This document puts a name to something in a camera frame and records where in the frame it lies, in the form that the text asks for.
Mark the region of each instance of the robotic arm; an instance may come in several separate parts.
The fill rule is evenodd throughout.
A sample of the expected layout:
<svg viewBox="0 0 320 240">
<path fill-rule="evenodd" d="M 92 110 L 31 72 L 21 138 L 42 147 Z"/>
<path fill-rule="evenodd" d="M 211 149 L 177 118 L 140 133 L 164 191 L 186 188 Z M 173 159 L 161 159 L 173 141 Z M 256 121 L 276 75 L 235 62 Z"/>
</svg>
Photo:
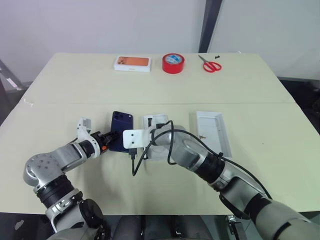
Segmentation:
<svg viewBox="0 0 320 240">
<path fill-rule="evenodd" d="M 111 132 L 89 135 L 90 128 L 90 120 L 82 118 L 75 142 L 49 153 L 37 154 L 25 164 L 23 179 L 34 187 L 33 191 L 46 206 L 45 214 L 56 232 L 48 240 L 103 240 L 109 237 L 110 229 L 99 206 L 91 199 L 83 200 L 82 192 L 74 188 L 65 175 L 88 158 L 104 153 L 117 137 Z M 147 144 L 151 135 L 155 145 L 170 149 L 171 131 L 165 125 L 148 129 L 143 135 Z M 173 142 L 172 159 L 219 192 L 220 200 L 234 215 L 252 219 L 264 240 L 319 238 L 320 229 L 316 224 L 288 206 L 269 199 L 254 179 L 209 152 L 187 134 L 175 132 Z"/>
</svg>

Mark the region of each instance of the orange phone box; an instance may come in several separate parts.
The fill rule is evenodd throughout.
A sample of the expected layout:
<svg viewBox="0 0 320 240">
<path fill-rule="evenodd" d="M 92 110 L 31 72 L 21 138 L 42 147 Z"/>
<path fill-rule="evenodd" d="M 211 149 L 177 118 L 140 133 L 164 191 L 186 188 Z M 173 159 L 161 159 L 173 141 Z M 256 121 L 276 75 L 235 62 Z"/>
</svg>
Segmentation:
<svg viewBox="0 0 320 240">
<path fill-rule="evenodd" d="M 118 56 L 114 62 L 114 70 L 131 72 L 150 72 L 151 57 Z"/>
</svg>

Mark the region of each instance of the floor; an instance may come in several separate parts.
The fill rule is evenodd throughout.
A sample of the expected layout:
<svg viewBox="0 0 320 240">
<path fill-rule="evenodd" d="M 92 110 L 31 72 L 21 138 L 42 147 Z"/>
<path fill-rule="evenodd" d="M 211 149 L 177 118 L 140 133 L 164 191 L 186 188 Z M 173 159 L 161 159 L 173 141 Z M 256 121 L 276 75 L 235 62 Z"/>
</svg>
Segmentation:
<svg viewBox="0 0 320 240">
<path fill-rule="evenodd" d="M 320 133 L 320 92 L 314 90 L 305 82 L 281 80 L 281 83 L 293 96 L 314 128 Z M 0 124 L 2 124 L 10 109 L 13 109 L 19 102 L 23 94 L 24 91 L 9 93 L 6 99 L 6 106 L 2 106 L 4 101 L 1 101 L 0 117 L 2 118 L 0 118 Z M 320 212 L 306 212 L 303 214 L 313 222 L 320 224 Z M 201 217 L 214 240 L 236 239 L 229 231 L 225 221 L 226 216 L 203 215 Z M 105 218 L 111 226 L 111 233 L 113 233 L 121 216 L 113 215 L 105 216 Z M 261 240 L 251 220 L 237 219 L 237 221 L 242 223 L 247 239 Z M 45 240 L 52 233 L 53 230 L 45 215 L 0 212 L 0 236 L 2 240 Z"/>
</svg>

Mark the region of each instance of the smartphone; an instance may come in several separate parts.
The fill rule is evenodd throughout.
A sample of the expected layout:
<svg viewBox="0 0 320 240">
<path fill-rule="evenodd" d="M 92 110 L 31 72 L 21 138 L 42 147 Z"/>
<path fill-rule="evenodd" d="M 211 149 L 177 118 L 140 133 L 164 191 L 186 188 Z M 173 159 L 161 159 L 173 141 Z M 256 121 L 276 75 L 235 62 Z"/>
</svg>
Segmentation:
<svg viewBox="0 0 320 240">
<path fill-rule="evenodd" d="M 110 151 L 128 153 L 124 148 L 123 132 L 124 130 L 134 129 L 134 117 L 129 113 L 114 111 L 111 121 L 111 132 L 118 132 L 119 137 L 112 141 L 108 147 Z"/>
</svg>

